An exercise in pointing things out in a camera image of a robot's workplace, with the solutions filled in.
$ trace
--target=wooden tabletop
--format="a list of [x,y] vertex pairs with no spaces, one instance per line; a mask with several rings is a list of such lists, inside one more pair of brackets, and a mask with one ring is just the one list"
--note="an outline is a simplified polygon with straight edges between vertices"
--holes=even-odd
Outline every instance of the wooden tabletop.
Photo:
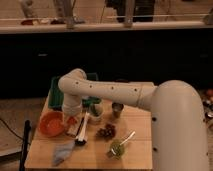
[[[65,144],[73,140],[62,134],[54,138],[42,135],[38,128],[35,131],[28,156],[25,162],[26,169],[152,169],[151,148],[151,117],[148,111],[124,106],[121,117],[115,119],[112,115],[112,102],[102,100],[103,114],[101,123],[87,125],[88,141],[84,146],[74,147],[69,158],[57,167],[52,166],[52,156],[56,145]],[[41,113],[44,115],[48,108],[48,98]],[[97,139],[96,132],[104,128],[106,123],[116,127],[114,138],[124,138],[135,131],[135,136],[125,144],[125,154],[121,159],[108,158],[112,140]]]

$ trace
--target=orange bowl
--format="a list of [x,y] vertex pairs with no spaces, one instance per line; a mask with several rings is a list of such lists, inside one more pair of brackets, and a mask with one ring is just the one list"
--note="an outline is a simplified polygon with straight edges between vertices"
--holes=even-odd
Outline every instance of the orange bowl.
[[39,131],[47,137],[57,136],[65,131],[62,122],[63,113],[61,111],[47,112],[40,119]]

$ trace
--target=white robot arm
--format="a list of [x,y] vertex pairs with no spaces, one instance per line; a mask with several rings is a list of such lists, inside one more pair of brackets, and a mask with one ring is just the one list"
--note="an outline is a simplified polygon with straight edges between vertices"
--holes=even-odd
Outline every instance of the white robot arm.
[[65,114],[81,112],[82,96],[94,96],[149,110],[154,171],[209,171],[206,126],[200,96],[182,81],[159,86],[86,80],[81,69],[59,80]]

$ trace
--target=gray cloth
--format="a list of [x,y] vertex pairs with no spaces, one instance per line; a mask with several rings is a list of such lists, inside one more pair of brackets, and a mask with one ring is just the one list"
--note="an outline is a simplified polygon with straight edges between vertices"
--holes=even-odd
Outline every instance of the gray cloth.
[[55,147],[53,152],[52,166],[58,166],[66,158],[68,158],[75,146],[75,141],[68,144],[62,144]]

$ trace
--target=metal pole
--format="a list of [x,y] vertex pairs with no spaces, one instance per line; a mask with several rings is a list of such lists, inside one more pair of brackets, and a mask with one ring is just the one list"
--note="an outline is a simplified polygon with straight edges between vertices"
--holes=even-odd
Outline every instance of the metal pole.
[[126,0],[125,20],[124,20],[125,27],[132,27],[134,9],[135,9],[135,0]]

